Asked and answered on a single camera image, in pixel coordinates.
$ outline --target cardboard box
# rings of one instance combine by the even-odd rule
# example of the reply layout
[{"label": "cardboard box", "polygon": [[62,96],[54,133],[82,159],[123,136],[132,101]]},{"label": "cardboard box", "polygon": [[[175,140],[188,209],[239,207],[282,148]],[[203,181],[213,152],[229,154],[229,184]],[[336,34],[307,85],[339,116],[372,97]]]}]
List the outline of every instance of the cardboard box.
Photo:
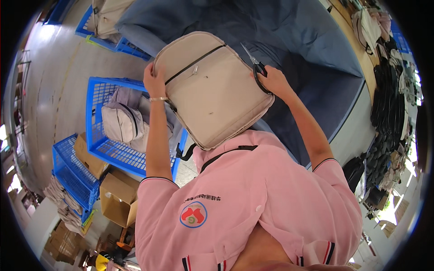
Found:
[{"label": "cardboard box", "polygon": [[119,170],[108,173],[99,188],[102,215],[123,228],[134,223],[139,184]]},{"label": "cardboard box", "polygon": [[104,162],[88,153],[86,133],[82,133],[77,137],[76,143],[74,144],[74,149],[76,151],[78,160],[80,160],[89,170],[89,172],[92,173],[97,179],[100,179],[101,176],[109,169],[109,163]]}]

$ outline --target shirt logo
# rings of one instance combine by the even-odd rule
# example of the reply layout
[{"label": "shirt logo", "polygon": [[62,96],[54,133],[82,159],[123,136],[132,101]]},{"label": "shirt logo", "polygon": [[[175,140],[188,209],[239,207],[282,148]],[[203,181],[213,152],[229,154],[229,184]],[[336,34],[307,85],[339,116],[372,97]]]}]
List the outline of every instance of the shirt logo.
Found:
[{"label": "shirt logo", "polygon": [[201,202],[195,201],[182,209],[179,221],[188,228],[198,228],[205,223],[207,217],[208,212],[205,206]]}]

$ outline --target woman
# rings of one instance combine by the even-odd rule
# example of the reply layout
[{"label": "woman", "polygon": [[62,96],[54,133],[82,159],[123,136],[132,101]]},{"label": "woman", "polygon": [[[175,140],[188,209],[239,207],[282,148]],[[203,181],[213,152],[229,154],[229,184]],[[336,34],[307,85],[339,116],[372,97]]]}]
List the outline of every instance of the woman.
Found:
[{"label": "woman", "polygon": [[211,151],[195,147],[198,172],[172,182],[161,71],[145,69],[151,102],[147,178],[138,189],[136,256],[142,270],[341,270],[357,249],[362,217],[318,123],[281,71],[260,81],[290,108],[312,162],[296,164],[275,135],[247,130]]}]

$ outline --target bracelet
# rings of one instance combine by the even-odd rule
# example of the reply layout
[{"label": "bracelet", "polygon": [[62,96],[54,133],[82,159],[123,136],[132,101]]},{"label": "bracelet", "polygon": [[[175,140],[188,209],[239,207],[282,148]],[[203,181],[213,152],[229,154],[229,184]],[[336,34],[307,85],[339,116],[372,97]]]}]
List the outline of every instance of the bracelet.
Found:
[{"label": "bracelet", "polygon": [[169,98],[167,97],[158,97],[158,98],[150,98],[150,101],[167,101]]}]

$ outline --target beige backpack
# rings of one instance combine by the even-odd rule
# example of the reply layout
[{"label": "beige backpack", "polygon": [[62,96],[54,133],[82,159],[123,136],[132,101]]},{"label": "beige backpack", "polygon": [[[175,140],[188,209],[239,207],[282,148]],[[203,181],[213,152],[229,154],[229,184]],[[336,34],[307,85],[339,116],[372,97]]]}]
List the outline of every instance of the beige backpack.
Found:
[{"label": "beige backpack", "polygon": [[274,95],[250,77],[250,66],[207,32],[192,32],[165,46],[154,60],[157,73],[161,65],[168,102],[203,150],[245,131],[274,102]]}]

